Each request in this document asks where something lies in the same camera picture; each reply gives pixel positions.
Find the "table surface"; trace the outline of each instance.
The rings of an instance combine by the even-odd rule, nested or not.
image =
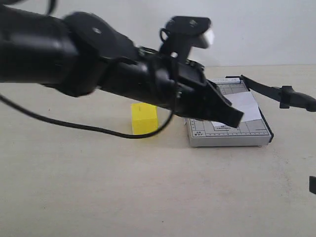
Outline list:
[[[206,69],[209,79],[240,74],[316,96],[316,66]],[[53,118],[131,131],[133,101],[105,92],[0,92]],[[154,138],[127,140],[0,104],[0,236],[314,237],[316,114],[254,96],[276,135],[266,147],[191,148],[182,118]]]

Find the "white paper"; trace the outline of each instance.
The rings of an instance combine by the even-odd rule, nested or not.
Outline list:
[[[258,103],[253,97],[252,93],[241,92],[235,94],[224,95],[229,101],[231,101],[232,106],[244,112],[241,122],[253,121],[261,119],[261,114],[259,111]],[[214,127],[223,126],[224,124],[220,122],[212,122]]]

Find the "white background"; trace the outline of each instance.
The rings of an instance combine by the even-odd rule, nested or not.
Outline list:
[[[206,66],[316,63],[316,0],[59,0],[55,16],[92,12],[138,45],[158,48],[158,31],[174,15],[213,21],[215,44],[194,49]],[[20,8],[44,12],[45,0]]]

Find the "yellow cube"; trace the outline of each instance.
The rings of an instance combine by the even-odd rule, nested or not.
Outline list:
[[[134,135],[154,132],[158,129],[157,107],[146,103],[131,105]]]

